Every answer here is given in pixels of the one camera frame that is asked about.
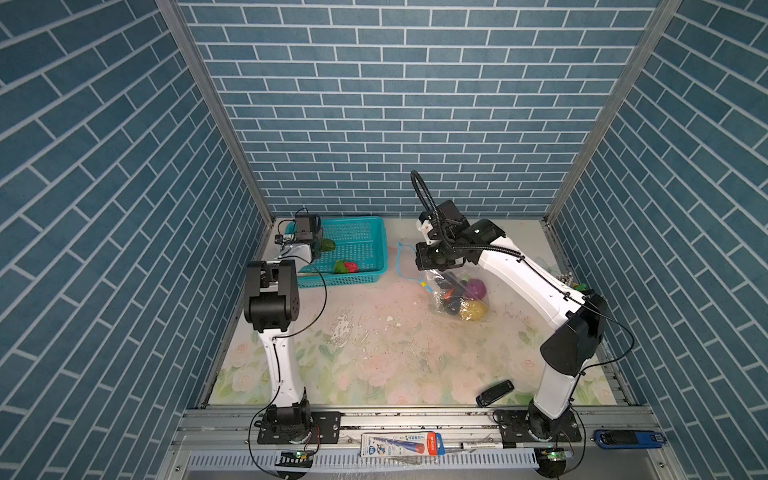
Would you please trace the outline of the purple toy onion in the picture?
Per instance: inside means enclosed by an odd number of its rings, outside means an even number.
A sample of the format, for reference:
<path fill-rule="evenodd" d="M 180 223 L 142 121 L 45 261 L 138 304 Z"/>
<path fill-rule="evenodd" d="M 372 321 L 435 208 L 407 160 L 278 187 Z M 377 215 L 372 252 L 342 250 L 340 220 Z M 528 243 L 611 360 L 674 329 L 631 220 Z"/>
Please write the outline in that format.
<path fill-rule="evenodd" d="M 483 300 L 487 296 L 487 287 L 480 279 L 470 279 L 466 282 L 464 298 L 467 300 Z"/>

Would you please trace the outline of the green yellow toy corn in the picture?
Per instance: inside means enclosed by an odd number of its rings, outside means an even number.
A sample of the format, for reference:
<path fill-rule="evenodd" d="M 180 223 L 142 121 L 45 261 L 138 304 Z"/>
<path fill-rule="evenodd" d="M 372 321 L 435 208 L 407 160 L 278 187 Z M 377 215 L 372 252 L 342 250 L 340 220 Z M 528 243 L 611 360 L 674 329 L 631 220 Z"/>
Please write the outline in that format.
<path fill-rule="evenodd" d="M 336 243 L 331 239 L 323 238 L 320 248 L 322 252 L 332 252 L 336 249 Z"/>

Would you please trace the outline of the yellow toy lemon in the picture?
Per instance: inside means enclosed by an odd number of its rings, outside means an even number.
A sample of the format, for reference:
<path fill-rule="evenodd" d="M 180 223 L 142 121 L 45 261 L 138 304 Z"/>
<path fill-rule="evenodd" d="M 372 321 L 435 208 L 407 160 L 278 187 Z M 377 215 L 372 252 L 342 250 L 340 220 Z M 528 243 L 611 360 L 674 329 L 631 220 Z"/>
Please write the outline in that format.
<path fill-rule="evenodd" d="M 489 306 L 481 300 L 466 300 L 461 302 L 459 316 L 463 321 L 482 321 L 489 311 Z"/>

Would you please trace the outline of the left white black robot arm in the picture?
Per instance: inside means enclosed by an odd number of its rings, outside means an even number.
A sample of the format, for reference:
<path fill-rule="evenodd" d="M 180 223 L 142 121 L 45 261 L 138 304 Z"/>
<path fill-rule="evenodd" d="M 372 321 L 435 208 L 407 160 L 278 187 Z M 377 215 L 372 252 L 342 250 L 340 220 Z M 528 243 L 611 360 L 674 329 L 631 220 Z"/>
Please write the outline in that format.
<path fill-rule="evenodd" d="M 321 233 L 297 229 L 275 259 L 246 267 L 242 316 L 263 345 L 271 387 L 259 426 L 261 444 L 298 444 L 311 438 L 311 407 L 298 370 L 294 322 L 300 313 L 299 271 L 311 267 L 321 250 Z"/>

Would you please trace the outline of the clear zip top bag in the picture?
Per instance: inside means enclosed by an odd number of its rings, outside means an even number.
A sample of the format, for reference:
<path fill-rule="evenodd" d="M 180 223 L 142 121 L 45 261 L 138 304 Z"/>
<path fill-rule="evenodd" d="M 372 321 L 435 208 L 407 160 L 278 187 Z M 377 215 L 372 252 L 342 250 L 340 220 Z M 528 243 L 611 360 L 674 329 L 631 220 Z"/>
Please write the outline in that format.
<path fill-rule="evenodd" d="M 461 302 L 465 299 L 464 293 L 466 282 L 474 278 L 482 280 L 487 287 L 487 296 L 481 301 L 489 306 L 489 311 L 482 321 L 487 320 L 491 311 L 489 288 L 484 279 L 484 275 L 478 268 L 469 266 L 447 271 L 424 270 L 413 274 L 404 273 L 402 269 L 402 260 L 405 254 L 415 256 L 416 248 L 414 245 L 399 242 L 397 244 L 395 257 L 396 273 L 405 280 L 418 283 L 420 287 L 429 293 L 432 310 L 436 314 L 463 321 L 459 316 L 459 310 Z"/>

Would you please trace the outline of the teal plastic basket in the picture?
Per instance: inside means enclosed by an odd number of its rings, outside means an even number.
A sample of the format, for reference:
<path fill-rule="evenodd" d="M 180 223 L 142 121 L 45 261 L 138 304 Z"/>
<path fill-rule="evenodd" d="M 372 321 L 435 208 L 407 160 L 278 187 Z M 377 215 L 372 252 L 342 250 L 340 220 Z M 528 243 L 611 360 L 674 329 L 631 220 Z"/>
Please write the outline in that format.
<path fill-rule="evenodd" d="M 388 247 L 384 220 L 380 217 L 322 218 L 323 238 L 335 242 L 335 249 L 324 252 L 311 266 L 300 271 L 300 288 L 319 288 L 375 283 L 387 271 Z M 358 267 L 355 273 L 335 273 L 337 261 Z"/>

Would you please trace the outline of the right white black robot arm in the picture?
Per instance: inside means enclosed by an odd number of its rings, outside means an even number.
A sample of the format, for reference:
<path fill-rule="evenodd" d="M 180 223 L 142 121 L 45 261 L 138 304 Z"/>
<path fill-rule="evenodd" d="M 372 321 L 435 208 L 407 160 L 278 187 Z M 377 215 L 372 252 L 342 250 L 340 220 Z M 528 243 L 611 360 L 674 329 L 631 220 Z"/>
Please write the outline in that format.
<path fill-rule="evenodd" d="M 416 245 L 420 271 L 446 271 L 470 262 L 522 296 L 552 328 L 540 347 L 545 366 L 527 412 L 530 434 L 552 439 L 570 419 L 578 381 L 603 340 L 605 300 L 567 286 L 529 260 L 495 223 L 481 219 L 471 224 L 451 201 L 427 207 L 418 230 L 424 237 Z"/>

